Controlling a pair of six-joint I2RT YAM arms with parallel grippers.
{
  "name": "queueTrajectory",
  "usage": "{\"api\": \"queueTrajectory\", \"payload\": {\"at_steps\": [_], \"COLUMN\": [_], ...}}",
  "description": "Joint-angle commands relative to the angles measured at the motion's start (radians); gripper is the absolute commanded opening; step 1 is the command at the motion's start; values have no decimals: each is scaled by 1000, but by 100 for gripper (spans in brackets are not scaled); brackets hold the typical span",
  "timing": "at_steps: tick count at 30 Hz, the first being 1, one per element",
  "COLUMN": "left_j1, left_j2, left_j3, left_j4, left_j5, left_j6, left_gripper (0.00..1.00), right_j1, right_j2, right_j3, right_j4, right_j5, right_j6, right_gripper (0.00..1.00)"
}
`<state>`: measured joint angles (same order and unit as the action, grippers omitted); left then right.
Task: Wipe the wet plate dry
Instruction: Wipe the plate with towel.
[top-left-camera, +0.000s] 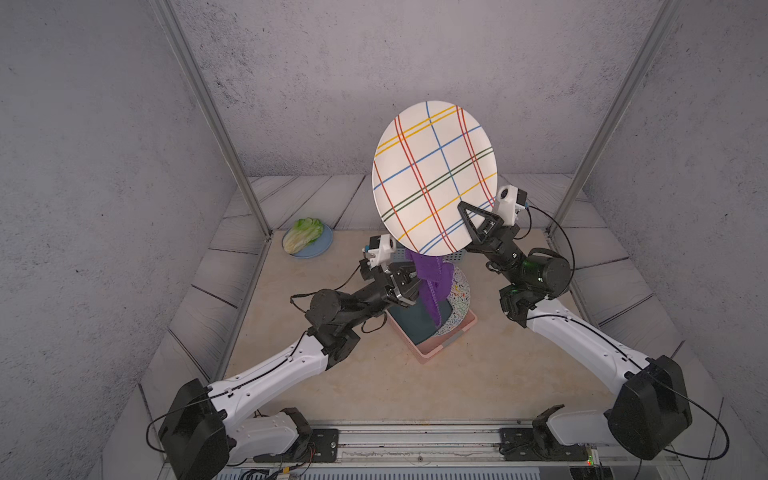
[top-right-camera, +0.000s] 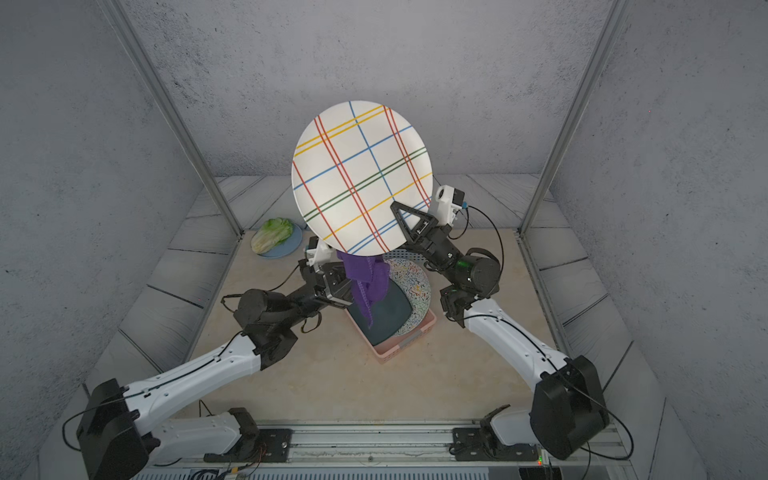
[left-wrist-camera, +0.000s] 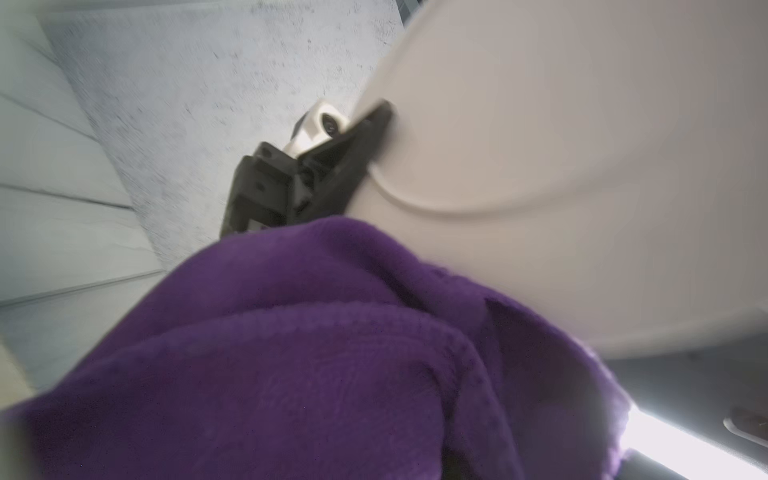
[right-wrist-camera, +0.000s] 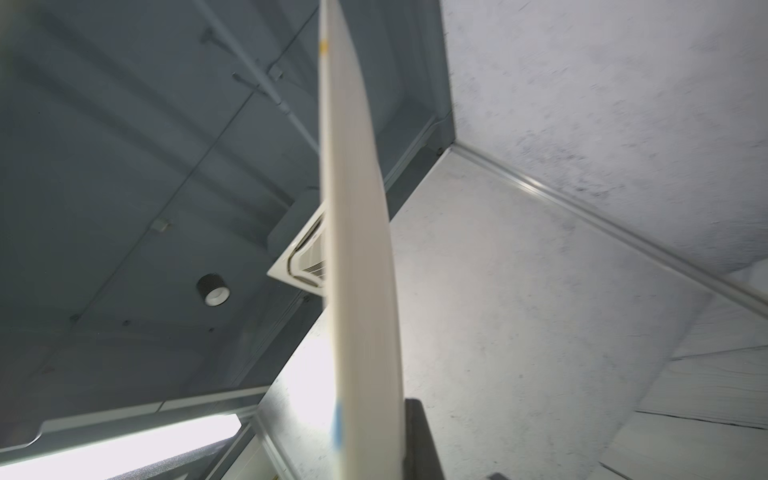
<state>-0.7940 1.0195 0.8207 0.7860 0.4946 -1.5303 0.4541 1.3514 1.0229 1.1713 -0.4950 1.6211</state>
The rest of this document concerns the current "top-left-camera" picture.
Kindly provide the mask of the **dark green square plate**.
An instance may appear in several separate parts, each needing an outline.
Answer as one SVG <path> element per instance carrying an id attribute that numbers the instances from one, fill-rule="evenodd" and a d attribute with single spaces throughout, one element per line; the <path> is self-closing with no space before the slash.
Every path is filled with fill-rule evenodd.
<path id="1" fill-rule="evenodd" d="M 438 303 L 438 311 L 440 320 L 436 323 L 424 302 L 418 299 L 412 306 L 392 306 L 389 314 L 407 338 L 414 345 L 418 345 L 433 337 L 442 328 L 453 313 L 453 307 L 448 300 L 442 300 Z"/>

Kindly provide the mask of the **purple cleaning cloth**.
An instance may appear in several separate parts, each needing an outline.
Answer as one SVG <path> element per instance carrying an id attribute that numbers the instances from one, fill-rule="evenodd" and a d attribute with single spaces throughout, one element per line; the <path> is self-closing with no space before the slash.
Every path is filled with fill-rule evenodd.
<path id="1" fill-rule="evenodd" d="M 455 267 L 442 256 L 423 255 L 408 249 L 405 256 L 414 263 L 421 281 L 419 299 L 435 326 L 440 327 L 443 323 L 440 303 L 446 301 L 451 292 Z"/>

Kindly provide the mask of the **white plaid striped plate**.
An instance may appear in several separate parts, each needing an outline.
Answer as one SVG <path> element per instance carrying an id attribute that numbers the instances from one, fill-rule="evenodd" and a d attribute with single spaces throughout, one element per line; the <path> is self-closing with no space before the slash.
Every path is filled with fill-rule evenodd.
<path id="1" fill-rule="evenodd" d="M 387 126 L 372 160 L 374 204 L 406 249 L 444 257 L 471 243 L 459 204 L 497 203 L 495 150 L 479 122 L 445 101 L 414 104 Z"/>

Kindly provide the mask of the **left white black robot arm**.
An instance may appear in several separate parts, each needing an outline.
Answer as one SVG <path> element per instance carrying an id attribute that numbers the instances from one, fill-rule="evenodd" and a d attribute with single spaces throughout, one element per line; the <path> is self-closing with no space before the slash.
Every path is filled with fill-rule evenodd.
<path id="1" fill-rule="evenodd" d="M 344 361 L 358 344 L 357 326 L 390 307 L 416 303 L 421 281 L 411 262 L 360 263 L 366 285 L 353 294 L 322 289 L 305 313 L 309 328 L 283 351 L 228 379 L 179 388 L 158 438 L 179 479 L 213 479 L 229 465 L 255 457 L 301 462 L 313 431 L 295 408 L 271 416 L 257 410 L 284 391 Z"/>

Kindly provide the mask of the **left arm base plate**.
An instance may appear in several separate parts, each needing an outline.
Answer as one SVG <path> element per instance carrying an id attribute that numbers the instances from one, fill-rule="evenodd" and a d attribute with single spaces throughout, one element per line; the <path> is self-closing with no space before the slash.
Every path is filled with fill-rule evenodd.
<path id="1" fill-rule="evenodd" d="M 265 454 L 253 458 L 255 463 L 334 463 L 338 457 L 340 431 L 335 428 L 313 429 L 312 433 L 300 435 L 283 454 Z"/>

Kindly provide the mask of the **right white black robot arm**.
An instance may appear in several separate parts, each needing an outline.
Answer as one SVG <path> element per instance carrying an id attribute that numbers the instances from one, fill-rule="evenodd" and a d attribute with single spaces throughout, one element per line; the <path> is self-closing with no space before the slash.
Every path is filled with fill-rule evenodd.
<path id="1" fill-rule="evenodd" d="M 605 335 L 560 301 L 572 280 L 569 261 L 547 248 L 523 253 L 518 227 L 465 201 L 458 205 L 470 242 L 488 270 L 508 286 L 499 292 L 505 316 L 557 345 L 613 394 L 603 412 L 567 412 L 555 405 L 533 422 L 534 440 L 550 454 L 573 445 L 620 446 L 640 460 L 672 452 L 672 442 L 693 423 L 699 403 L 687 395 L 681 367 L 666 355 L 651 358 Z"/>

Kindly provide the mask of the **colourful squiggle pattern plate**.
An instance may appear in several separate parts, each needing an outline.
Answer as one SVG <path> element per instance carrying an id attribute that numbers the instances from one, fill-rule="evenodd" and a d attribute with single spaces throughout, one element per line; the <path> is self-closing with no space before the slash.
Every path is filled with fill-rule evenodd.
<path id="1" fill-rule="evenodd" d="M 469 312 L 470 301 L 471 290 L 469 281 L 464 272 L 458 266 L 455 266 L 451 291 L 447 297 L 448 305 L 451 307 L 451 313 L 447 319 L 443 321 L 435 335 L 444 336 L 456 329 L 464 321 Z"/>

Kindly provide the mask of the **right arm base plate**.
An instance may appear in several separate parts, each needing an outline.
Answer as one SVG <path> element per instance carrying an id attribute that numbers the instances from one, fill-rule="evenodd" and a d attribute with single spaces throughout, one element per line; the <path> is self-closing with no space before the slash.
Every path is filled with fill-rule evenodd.
<path id="1" fill-rule="evenodd" d="M 590 454 L 582 445 L 561 445 L 553 435 L 534 428 L 499 430 L 499 454 L 509 462 L 587 462 Z"/>

